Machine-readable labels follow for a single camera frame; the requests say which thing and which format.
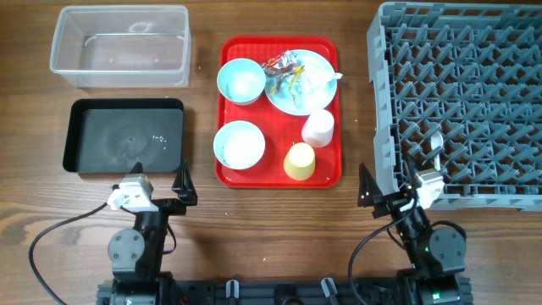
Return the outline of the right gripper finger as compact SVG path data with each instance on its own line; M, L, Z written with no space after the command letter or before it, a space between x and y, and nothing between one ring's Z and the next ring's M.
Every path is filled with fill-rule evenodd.
M363 208L380 205L383 202L382 191L364 163L359 166L359 178L357 205Z
M406 174L408 176L408 181L411 186L418 186L418 178L417 178L417 165L415 164L412 157L406 158Z

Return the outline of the yellow plastic cup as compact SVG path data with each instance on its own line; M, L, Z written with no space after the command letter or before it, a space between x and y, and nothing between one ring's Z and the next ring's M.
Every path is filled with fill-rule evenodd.
M294 144L284 160L284 171L293 180L307 180L315 170L316 157L313 148L305 142Z

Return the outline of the pink plastic cup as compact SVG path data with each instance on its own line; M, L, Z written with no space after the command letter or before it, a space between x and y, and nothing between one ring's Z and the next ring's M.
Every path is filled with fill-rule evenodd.
M311 147L327 146L334 134L334 116L325 109L312 112L301 130L303 141Z

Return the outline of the mint green bowl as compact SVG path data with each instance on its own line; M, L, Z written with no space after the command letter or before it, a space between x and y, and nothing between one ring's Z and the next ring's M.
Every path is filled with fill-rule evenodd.
M219 70L217 87L231 103L246 106L258 100L266 85L266 75L259 63L249 58L232 59Z

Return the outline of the yellow candy wrapper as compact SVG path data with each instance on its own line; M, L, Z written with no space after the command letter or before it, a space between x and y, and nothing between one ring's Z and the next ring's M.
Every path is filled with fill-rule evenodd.
M297 95L293 92L293 87L294 87L295 82L299 79L299 77L304 71L305 71L305 66L300 65L300 66L294 67L290 71L287 71L279 75L278 77L275 78L274 84L271 87L269 94L271 96L275 95L276 93L280 91L282 85L284 85L284 83L287 83L289 85L289 93L291 94L293 101L296 103Z

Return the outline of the red silver snack wrapper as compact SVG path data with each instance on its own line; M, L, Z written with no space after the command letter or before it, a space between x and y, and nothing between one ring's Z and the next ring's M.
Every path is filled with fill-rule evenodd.
M262 64L266 75L281 75L297 66L297 58L291 51L285 51Z

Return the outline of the white rice pile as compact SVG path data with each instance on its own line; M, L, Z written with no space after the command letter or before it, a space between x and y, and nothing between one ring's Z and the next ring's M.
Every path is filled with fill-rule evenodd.
M256 132L240 131L231 135L224 146L224 161L232 169L246 169L260 158L260 137Z

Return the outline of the white tissue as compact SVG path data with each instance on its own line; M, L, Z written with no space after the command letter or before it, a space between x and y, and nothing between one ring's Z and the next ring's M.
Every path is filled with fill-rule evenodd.
M295 94L308 94L326 87L332 80L339 80L343 74L333 69L327 70L318 66L305 65L305 71L295 82L293 92Z

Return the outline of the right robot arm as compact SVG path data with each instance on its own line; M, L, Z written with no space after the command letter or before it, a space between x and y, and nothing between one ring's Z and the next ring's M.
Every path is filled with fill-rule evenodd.
M411 158L406 165L409 184L388 195L366 165L359 166L357 205L372 207L374 218L390 216L391 222L365 237L352 253L347 273L353 295L360 304L472 304L470 279L460 276L465 270L466 231L447 220L432 223L425 212L443 191L443 176L437 169L416 169ZM391 278L355 279L357 254L375 236L393 228L412 267Z

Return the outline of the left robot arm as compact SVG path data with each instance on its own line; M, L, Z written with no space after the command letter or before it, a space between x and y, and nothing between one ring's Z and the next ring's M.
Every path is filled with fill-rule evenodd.
M172 233L169 217L184 215L197 205L189 165L182 161L172 185L176 198L153 199L153 187L136 163L130 173L113 187L108 199L112 209L135 215L131 229L116 233L108 244L112 261L113 284L102 304L182 304L185 297L170 272L161 270L166 235Z

